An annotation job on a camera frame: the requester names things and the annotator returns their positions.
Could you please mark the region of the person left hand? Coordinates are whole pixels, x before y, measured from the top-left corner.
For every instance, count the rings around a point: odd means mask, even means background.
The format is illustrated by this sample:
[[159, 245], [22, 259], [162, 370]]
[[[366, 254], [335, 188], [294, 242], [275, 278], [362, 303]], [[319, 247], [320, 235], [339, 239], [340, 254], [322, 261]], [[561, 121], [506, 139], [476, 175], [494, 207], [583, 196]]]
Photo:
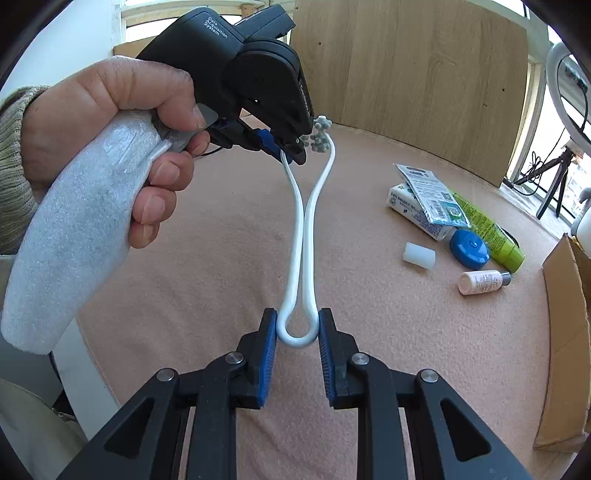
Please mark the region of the person left hand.
[[24, 174], [42, 198], [65, 166], [123, 110], [153, 110], [168, 128], [190, 132], [185, 150], [157, 158], [132, 207], [129, 244], [140, 249], [157, 236], [191, 182], [195, 157], [211, 137], [194, 101], [188, 73], [155, 62], [112, 57], [42, 93], [26, 109], [21, 135]]

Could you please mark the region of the olive knit sleeve forearm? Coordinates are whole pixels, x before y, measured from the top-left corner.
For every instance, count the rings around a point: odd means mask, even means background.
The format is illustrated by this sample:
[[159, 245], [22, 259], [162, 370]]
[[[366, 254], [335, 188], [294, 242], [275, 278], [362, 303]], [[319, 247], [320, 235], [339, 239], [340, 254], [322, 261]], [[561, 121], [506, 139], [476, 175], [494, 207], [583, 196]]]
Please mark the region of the olive knit sleeve forearm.
[[18, 251], [26, 229], [37, 210], [31, 185], [25, 178], [21, 136], [26, 109], [47, 89], [47, 86], [20, 88], [1, 105], [0, 241], [2, 255], [13, 255]]

